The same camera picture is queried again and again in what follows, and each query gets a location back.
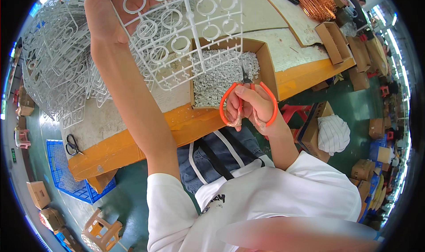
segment scissors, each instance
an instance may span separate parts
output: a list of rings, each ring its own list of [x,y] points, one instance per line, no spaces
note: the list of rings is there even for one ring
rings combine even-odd
[[[223,110],[223,106],[224,106],[224,102],[226,101],[226,98],[229,96],[229,94],[231,93],[231,91],[237,85],[244,85],[245,83],[249,83],[251,85],[251,90],[255,90],[255,84],[248,77],[248,70],[249,70],[249,66],[246,63],[246,61],[242,61],[243,80],[241,82],[238,82],[238,83],[233,83],[231,85],[231,87],[224,93],[223,97],[221,98],[220,107],[219,107],[220,117],[223,120],[223,122],[227,126],[229,126],[229,127],[236,127],[236,126],[241,126],[242,125],[242,116],[241,116],[241,113],[242,113],[242,99],[239,98],[239,107],[238,107],[238,114],[237,114],[236,120],[234,122],[229,122],[229,120],[225,116],[224,110]],[[267,92],[267,94],[270,96],[270,99],[273,102],[273,115],[272,115],[272,118],[267,123],[259,120],[259,118],[257,116],[257,111],[254,108],[252,108],[252,113],[254,114],[255,124],[261,130],[264,130],[266,127],[270,126],[274,122],[274,120],[276,119],[276,116],[277,116],[278,111],[279,111],[279,107],[278,107],[278,102],[276,101],[276,97],[274,96],[274,94],[272,93],[272,91],[263,82],[260,82],[260,86]]]
[[[82,152],[79,150],[79,148],[78,148],[78,145],[77,145],[77,142],[75,141],[75,138],[74,138],[74,135],[72,135],[72,134],[68,134],[68,136],[66,136],[66,145],[65,145],[65,148],[66,148],[66,152],[69,154],[69,155],[71,155],[71,156],[74,156],[74,155],[76,155],[76,154],[81,154],[81,155],[84,155],[84,154],[82,154]],[[68,151],[68,146],[69,147],[71,147],[71,149],[73,149],[74,150],[74,153],[72,154],[72,153],[70,153],[69,151]]]

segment copper wire bundle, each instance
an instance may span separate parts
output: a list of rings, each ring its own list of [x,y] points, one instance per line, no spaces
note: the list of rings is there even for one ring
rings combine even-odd
[[[305,14],[311,19],[324,22],[335,19],[336,4],[334,0],[299,0]]]

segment printed logo on shirt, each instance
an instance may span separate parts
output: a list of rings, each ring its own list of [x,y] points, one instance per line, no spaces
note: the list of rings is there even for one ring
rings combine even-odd
[[[210,202],[208,203],[208,205],[204,208],[204,210],[201,212],[201,215],[202,214],[205,214],[207,211],[209,211],[210,210],[210,205],[211,205],[211,203],[213,203],[213,202],[215,202],[214,204],[213,204],[213,206],[215,207],[215,208],[223,208],[223,205],[220,203],[220,202],[222,202],[223,204],[224,204],[224,202],[225,202],[225,198],[226,198],[226,195],[225,194],[218,194],[217,196],[215,196],[212,200],[210,200]]]

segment orange table edge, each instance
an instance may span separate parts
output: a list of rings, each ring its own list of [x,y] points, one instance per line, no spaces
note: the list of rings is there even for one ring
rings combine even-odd
[[[279,101],[307,90],[355,65],[349,58],[333,65],[330,59],[314,61],[276,73]],[[218,110],[196,109],[190,103],[164,113],[177,146],[189,144],[224,127]],[[69,169],[77,181],[145,159],[128,130],[109,137],[68,160]]]

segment orange-handled scissors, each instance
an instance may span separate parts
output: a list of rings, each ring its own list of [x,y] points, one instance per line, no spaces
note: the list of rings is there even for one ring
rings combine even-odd
[[[242,74],[243,74],[242,82],[233,83],[231,85],[231,87],[224,93],[224,95],[223,95],[223,97],[221,98],[221,101],[220,101],[219,111],[220,111],[221,119],[229,127],[236,127],[236,126],[242,125],[242,115],[241,115],[242,114],[242,99],[241,98],[239,98],[238,114],[237,114],[235,121],[229,122],[229,120],[227,119],[227,117],[224,114],[224,109],[223,109],[224,102],[226,101],[226,99],[229,96],[229,94],[231,93],[231,91],[237,85],[244,85],[245,83],[249,83],[251,85],[251,90],[255,90],[255,84],[248,78],[247,71],[248,71],[248,65],[243,62],[242,63]],[[254,114],[254,121],[255,121],[256,125],[261,130],[264,130],[266,127],[270,126],[274,122],[274,120],[276,119],[276,116],[278,115],[279,107],[278,107],[278,102],[276,101],[276,97],[274,96],[272,91],[263,82],[260,82],[260,86],[263,87],[263,89],[267,92],[267,94],[270,96],[270,99],[273,102],[273,115],[272,115],[272,118],[267,123],[259,120],[258,115],[257,115],[257,111],[254,108],[252,108],[252,112]]]

